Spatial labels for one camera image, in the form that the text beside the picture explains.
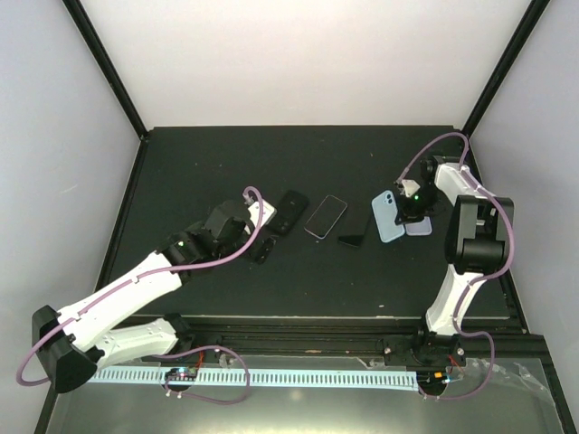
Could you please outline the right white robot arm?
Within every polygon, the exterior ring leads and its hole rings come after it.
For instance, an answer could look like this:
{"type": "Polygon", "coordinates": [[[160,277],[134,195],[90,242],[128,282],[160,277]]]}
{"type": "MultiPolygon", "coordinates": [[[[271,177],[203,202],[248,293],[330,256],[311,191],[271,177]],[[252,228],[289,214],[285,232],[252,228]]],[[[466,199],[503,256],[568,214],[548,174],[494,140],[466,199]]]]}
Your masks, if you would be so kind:
{"type": "Polygon", "coordinates": [[[422,317],[411,342],[420,366],[442,367],[457,353],[461,323],[482,285],[509,269],[514,254],[515,204],[489,192],[457,157],[428,156],[421,161],[422,181],[396,183],[397,224],[430,216],[443,193],[452,205],[444,241],[448,264],[441,288],[422,317]]]}

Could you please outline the lilac phone case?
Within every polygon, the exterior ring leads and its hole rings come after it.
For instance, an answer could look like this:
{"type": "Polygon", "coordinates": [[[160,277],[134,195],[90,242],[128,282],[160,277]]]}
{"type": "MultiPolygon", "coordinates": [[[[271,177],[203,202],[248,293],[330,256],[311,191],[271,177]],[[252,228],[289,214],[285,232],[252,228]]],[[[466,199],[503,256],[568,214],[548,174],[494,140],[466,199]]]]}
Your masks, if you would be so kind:
{"type": "Polygon", "coordinates": [[[432,234],[431,219],[426,216],[420,222],[410,222],[404,225],[405,233],[411,237],[423,237],[432,234]]]}

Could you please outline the light blue cased phone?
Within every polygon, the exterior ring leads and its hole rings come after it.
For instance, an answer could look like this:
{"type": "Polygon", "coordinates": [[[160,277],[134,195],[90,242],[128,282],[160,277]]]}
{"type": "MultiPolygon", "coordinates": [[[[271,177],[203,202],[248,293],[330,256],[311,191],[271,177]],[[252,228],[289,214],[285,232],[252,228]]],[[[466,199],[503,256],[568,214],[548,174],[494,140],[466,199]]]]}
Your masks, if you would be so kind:
{"type": "Polygon", "coordinates": [[[395,222],[398,214],[397,204],[392,191],[378,194],[371,202],[376,228],[382,243],[395,241],[405,235],[405,228],[395,222]]]}

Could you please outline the black smartphone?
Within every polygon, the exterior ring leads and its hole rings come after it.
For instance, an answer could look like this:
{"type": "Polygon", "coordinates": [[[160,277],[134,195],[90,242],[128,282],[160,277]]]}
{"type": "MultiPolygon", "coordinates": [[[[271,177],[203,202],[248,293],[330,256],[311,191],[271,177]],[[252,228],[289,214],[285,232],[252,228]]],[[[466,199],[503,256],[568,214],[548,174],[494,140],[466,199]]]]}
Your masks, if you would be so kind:
{"type": "Polygon", "coordinates": [[[365,239],[369,221],[370,212],[367,209],[348,212],[337,241],[352,248],[359,248],[365,239]]]}

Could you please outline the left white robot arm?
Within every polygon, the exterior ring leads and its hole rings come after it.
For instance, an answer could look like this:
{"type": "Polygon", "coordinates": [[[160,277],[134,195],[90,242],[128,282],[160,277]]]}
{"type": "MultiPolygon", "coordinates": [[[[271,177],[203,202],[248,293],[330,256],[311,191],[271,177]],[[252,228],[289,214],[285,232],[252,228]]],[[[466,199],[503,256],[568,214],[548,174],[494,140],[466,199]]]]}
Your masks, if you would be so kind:
{"type": "Polygon", "coordinates": [[[187,359],[195,340],[177,314],[121,327],[152,301],[176,291],[203,271],[247,254],[276,215],[265,200],[226,201],[205,222],[170,235],[125,275],[81,301],[32,315],[33,352],[56,392],[71,392],[97,372],[148,356],[187,359]]]}

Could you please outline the black cased phone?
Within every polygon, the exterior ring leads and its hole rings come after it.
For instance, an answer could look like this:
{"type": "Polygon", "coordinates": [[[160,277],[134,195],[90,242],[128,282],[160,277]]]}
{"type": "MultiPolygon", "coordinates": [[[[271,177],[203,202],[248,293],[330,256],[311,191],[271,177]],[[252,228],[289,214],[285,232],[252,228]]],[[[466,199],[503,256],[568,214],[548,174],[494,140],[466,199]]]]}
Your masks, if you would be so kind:
{"type": "Polygon", "coordinates": [[[275,206],[277,212],[268,223],[268,228],[278,235],[288,235],[308,205],[309,199],[306,195],[288,190],[275,206]]]}

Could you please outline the silver edged smartphone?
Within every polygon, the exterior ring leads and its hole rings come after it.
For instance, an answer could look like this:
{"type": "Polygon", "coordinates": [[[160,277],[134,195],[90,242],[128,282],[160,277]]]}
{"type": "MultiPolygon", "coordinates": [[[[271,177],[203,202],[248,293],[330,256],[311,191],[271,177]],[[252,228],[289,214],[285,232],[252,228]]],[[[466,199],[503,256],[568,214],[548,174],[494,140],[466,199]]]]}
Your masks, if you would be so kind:
{"type": "Polygon", "coordinates": [[[335,195],[327,195],[304,225],[306,233],[324,240],[347,209],[347,203],[335,195]]]}

